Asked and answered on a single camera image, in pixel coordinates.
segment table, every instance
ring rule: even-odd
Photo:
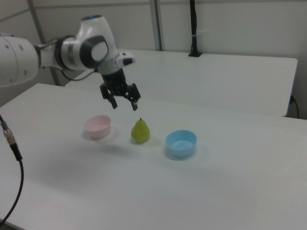
[[[287,114],[296,59],[130,52],[136,62],[124,68],[127,83],[136,83],[142,98],[264,115]],[[94,73],[66,87],[99,91],[101,84],[101,75]]]
[[[27,230],[304,230],[307,122],[141,99],[133,111],[100,92],[37,84],[0,108],[24,157],[25,181],[9,222]],[[108,115],[112,131],[90,140],[87,119]],[[130,131],[142,117],[148,142]],[[166,136],[198,137],[194,155],[172,159]],[[0,217],[20,170],[0,138]]]

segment white panel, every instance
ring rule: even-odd
[[[85,5],[85,4],[116,4],[116,3],[144,3],[149,0],[34,0],[37,6],[63,6],[63,5]]]
[[[28,9],[25,0],[0,0],[0,19]]]
[[[199,50],[298,59],[294,93],[307,118],[307,2],[197,4]],[[161,5],[166,51],[189,52],[188,4]]]
[[[28,39],[32,44],[39,44],[39,38],[32,20],[31,13],[20,14],[0,23],[0,30],[16,37]],[[54,84],[49,69],[40,69],[36,78],[24,84],[13,87],[0,88],[0,106],[18,96],[36,83]]]
[[[155,50],[149,5],[37,9],[46,40],[77,34],[80,19],[92,14],[105,16],[118,48]]]

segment cable connector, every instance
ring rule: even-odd
[[[9,127],[7,126],[5,121],[1,122],[1,126],[3,128],[4,136],[7,139],[8,143],[11,147],[11,150],[14,153],[16,160],[21,161],[23,159],[23,157],[21,156],[21,153],[18,149],[18,145],[16,143],[16,139],[13,135],[13,132],[9,129]]]

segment black cable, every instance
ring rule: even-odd
[[[293,98],[293,102],[295,103],[295,106],[296,106],[296,113],[297,113],[297,118],[299,119],[298,106],[297,106],[297,102],[296,102],[296,99],[295,99],[295,98]]]
[[[5,218],[0,222],[0,228],[1,228],[2,225],[4,225],[5,221],[9,218],[9,216],[13,212],[14,208],[16,207],[16,204],[17,204],[17,202],[19,200],[21,191],[23,189],[23,184],[24,184],[24,165],[23,165],[23,162],[21,160],[19,161],[19,164],[20,164],[20,171],[21,171],[21,180],[20,180],[19,191],[18,191],[17,197],[16,197],[15,202],[14,202],[13,206],[11,207],[10,211],[5,216]]]
[[[92,73],[94,73],[94,71],[92,71],[92,72],[90,72],[89,74],[85,75],[83,78],[80,78],[80,79],[71,79],[71,78],[69,78],[69,77],[66,76],[66,74],[64,73],[64,71],[61,71],[61,72],[62,72],[63,76],[64,76],[66,79],[70,80],[70,81],[82,81],[82,80],[86,79],[88,76],[90,76]]]

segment pear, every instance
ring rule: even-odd
[[[131,130],[132,139],[137,143],[145,142],[149,139],[150,131],[144,120],[139,119]]]

